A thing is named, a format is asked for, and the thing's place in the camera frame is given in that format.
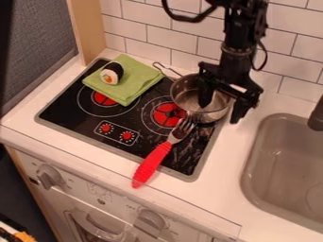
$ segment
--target metal sink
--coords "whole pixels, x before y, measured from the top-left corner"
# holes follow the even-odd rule
[[[242,176],[256,207],[323,233],[323,132],[290,114],[265,118]]]

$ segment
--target red spoon handle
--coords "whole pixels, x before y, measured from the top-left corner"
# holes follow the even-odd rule
[[[147,182],[171,149],[172,144],[169,142],[164,142],[151,151],[136,170],[132,178],[132,187],[138,188]]]

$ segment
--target white tile backsplash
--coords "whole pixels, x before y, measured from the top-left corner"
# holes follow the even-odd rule
[[[323,39],[298,35],[293,56],[323,62]]]
[[[323,1],[322,0],[309,0],[307,9],[321,10],[323,11]]]
[[[106,38],[106,47],[111,49],[116,49],[125,52],[126,51],[126,43],[125,38],[120,37],[114,34],[104,34]]]
[[[201,12],[208,9],[210,6],[211,5],[208,2],[202,1]],[[215,18],[224,19],[224,14],[225,14],[225,9],[222,7],[219,7],[210,16],[215,17]]]
[[[172,65],[175,65],[179,68],[197,72],[197,65],[201,61],[205,61],[208,63],[218,63],[217,60],[212,60],[204,57],[199,57],[197,55],[191,55],[177,50],[172,50]]]
[[[269,2],[305,8],[307,0],[270,0]]]
[[[145,25],[106,15],[103,15],[102,18],[103,27],[106,32],[140,41],[146,40]]]
[[[157,45],[194,54],[196,52],[197,36],[149,26],[148,41]]]
[[[258,51],[256,66],[264,61],[264,52]],[[302,60],[295,57],[268,53],[268,63],[264,70],[287,76],[317,82],[322,69],[322,64],[310,60]]]
[[[284,78],[280,87],[280,94],[317,102],[323,95],[323,85],[293,78]]]
[[[199,37],[197,54],[203,57],[220,60],[222,53],[221,44],[222,42],[219,41]]]
[[[170,49],[156,46],[151,43],[138,42],[126,39],[127,52],[129,54],[146,59],[170,64]]]
[[[221,57],[223,8],[190,24],[171,21],[161,0],[100,1],[107,47],[191,71],[198,70],[200,61],[218,63]],[[168,1],[173,12],[187,16],[209,6],[205,0]],[[281,94],[317,101],[323,93],[323,0],[270,0],[267,20],[267,73],[251,75],[256,81],[272,77],[274,84],[261,84],[274,92],[284,77]],[[256,65],[263,59],[259,51]]]
[[[318,83],[323,84],[323,70],[321,72],[321,76],[319,77]]]
[[[268,23],[275,29],[323,38],[323,12],[270,4]]]
[[[170,27],[170,18],[160,7],[122,0],[122,8],[125,19],[153,26]]]
[[[208,37],[220,41],[224,40],[225,36],[223,33],[223,28],[223,20],[209,17],[198,24],[173,21],[174,30],[198,36]]]
[[[101,12],[104,14],[121,17],[120,0],[100,0]]]
[[[162,5],[162,0],[145,0],[147,4],[156,6]],[[200,0],[170,0],[168,6],[170,9],[183,10],[193,13],[199,12]]]
[[[263,43],[267,50],[289,55],[296,38],[296,34],[280,30],[267,29]]]

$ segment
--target green towel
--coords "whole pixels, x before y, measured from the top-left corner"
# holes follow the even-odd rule
[[[163,78],[161,72],[127,55],[120,55],[113,62],[121,64],[125,71],[117,85],[101,80],[100,72],[104,67],[84,78],[83,84],[125,107]]]

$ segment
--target stovetop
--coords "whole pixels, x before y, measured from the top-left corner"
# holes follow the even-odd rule
[[[185,116],[185,111],[172,102],[169,91],[173,82],[169,78],[163,78],[127,107],[82,84],[85,77],[108,62],[97,60],[45,107],[36,120],[140,162],[167,139],[171,129]],[[196,126],[185,140],[174,145],[160,171],[187,182],[194,180],[213,145],[210,139],[214,140],[216,126],[215,123]]]

